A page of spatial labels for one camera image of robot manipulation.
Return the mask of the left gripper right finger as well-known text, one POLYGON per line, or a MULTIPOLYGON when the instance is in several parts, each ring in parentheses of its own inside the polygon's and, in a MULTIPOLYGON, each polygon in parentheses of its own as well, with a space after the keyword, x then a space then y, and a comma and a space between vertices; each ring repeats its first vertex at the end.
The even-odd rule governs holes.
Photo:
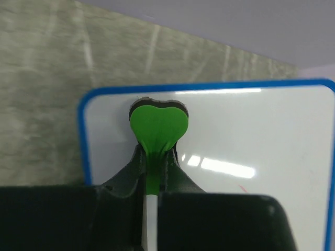
POLYGON ((176 149, 170 149, 163 155, 159 168, 159 192, 205 192, 181 169, 176 149))

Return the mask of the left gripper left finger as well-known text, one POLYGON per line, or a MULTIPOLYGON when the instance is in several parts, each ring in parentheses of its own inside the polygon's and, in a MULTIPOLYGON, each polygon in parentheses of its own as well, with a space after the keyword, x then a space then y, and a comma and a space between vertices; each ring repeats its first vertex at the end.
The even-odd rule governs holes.
POLYGON ((130 162, 116 175, 102 184, 111 194, 118 198, 128 198, 137 189, 146 191, 146 154, 141 145, 136 145, 130 162))

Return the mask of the blue framed whiteboard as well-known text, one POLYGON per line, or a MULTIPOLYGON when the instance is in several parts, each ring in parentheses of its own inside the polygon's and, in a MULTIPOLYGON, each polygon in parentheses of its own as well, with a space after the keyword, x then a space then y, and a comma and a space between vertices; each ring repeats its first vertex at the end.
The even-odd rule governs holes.
POLYGON ((208 192, 265 194, 287 213, 299 250, 334 246, 334 82, 251 82, 100 87, 77 109, 85 182, 100 185, 129 161, 133 102, 177 100, 189 113, 176 149, 208 192))

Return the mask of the green whiteboard eraser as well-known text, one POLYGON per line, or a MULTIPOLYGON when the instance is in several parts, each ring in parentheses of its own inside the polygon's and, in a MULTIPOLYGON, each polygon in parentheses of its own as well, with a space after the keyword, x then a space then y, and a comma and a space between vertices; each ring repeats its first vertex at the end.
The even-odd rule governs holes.
POLYGON ((166 154, 188 129, 188 110, 177 100, 144 97, 129 110, 131 130, 146 154, 146 194, 157 196, 164 184, 166 154))

